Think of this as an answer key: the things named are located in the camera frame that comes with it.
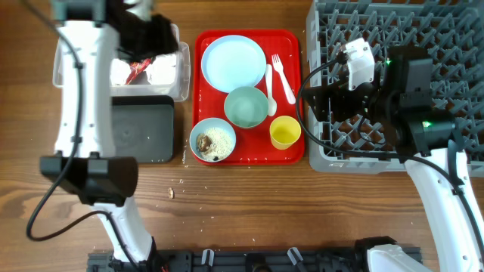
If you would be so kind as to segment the red snack wrapper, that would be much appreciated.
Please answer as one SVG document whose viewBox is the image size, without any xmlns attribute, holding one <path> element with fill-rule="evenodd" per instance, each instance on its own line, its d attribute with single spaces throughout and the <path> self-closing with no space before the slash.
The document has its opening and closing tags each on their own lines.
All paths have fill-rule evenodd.
<svg viewBox="0 0 484 272">
<path fill-rule="evenodd" d="M 152 58 L 147 58 L 142 62 L 132 62 L 129 64 L 130 74 L 126 80 L 126 84 L 129 85 L 133 80 L 135 80 L 138 75 L 144 72 L 147 67 L 152 63 Z"/>
</svg>

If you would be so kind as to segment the white napkin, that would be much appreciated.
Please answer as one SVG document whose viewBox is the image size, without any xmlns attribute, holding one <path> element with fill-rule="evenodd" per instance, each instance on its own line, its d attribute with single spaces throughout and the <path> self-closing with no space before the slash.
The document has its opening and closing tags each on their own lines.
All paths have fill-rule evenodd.
<svg viewBox="0 0 484 272">
<path fill-rule="evenodd" d="M 169 85 L 175 82 L 176 54 L 157 56 L 147 67 L 147 80 L 152 85 Z"/>
<path fill-rule="evenodd" d="M 112 85 L 125 85 L 131 74 L 131 67 L 124 60 L 113 59 L 110 65 L 110 82 Z"/>
</svg>

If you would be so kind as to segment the yellow cup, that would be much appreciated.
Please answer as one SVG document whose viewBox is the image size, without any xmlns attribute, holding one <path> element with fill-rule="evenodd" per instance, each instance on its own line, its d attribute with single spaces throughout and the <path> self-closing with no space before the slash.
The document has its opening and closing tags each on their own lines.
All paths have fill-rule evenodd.
<svg viewBox="0 0 484 272">
<path fill-rule="evenodd" d="M 269 127 L 269 134 L 273 147 L 286 150 L 295 144 L 302 133 L 299 122 L 291 116 L 279 116 Z"/>
</svg>

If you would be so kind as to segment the light blue bowl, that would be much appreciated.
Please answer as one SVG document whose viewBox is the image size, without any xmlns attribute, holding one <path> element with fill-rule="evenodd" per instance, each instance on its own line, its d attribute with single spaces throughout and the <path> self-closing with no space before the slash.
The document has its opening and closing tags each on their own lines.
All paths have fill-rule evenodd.
<svg viewBox="0 0 484 272">
<path fill-rule="evenodd" d="M 220 163 L 234 152 L 236 134 L 224 119 L 207 118 L 192 128 L 189 143 L 194 156 L 202 162 Z"/>
</svg>

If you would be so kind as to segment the rice and food leftovers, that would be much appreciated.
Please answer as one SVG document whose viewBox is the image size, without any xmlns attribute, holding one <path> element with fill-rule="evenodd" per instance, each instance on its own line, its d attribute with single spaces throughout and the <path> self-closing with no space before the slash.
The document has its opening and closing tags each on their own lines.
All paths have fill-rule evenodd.
<svg viewBox="0 0 484 272">
<path fill-rule="evenodd" d="M 234 141 L 226 130 L 213 127 L 196 137 L 196 148 L 203 160 L 218 162 L 231 154 Z"/>
</svg>

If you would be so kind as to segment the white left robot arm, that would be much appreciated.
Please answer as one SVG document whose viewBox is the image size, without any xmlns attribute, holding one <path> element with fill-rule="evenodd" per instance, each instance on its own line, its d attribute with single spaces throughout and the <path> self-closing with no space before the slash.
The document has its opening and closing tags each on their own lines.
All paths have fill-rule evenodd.
<svg viewBox="0 0 484 272">
<path fill-rule="evenodd" d="M 77 196 L 97 215 L 113 244 L 109 268 L 160 271 L 163 259 L 134 198 L 138 163 L 117 156 L 110 67 L 178 50 L 170 20 L 150 1 L 54 1 L 46 20 L 59 38 L 62 114 L 52 156 L 40 159 L 53 188 Z"/>
</svg>

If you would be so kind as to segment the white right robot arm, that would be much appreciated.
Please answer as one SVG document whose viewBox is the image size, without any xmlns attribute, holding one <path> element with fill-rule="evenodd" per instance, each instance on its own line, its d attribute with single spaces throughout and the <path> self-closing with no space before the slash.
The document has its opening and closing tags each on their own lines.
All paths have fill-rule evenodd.
<svg viewBox="0 0 484 272">
<path fill-rule="evenodd" d="M 343 150 L 344 155 L 397 159 L 423 203 L 439 257 L 446 271 L 483 269 L 483 218 L 468 177 L 464 139 L 452 113 L 433 107 L 433 59 L 419 47 L 389 49 L 384 79 L 351 86 L 353 74 L 328 86 L 301 84 L 317 120 L 332 113 L 338 121 L 357 114 L 380 123 L 393 153 Z"/>
</svg>

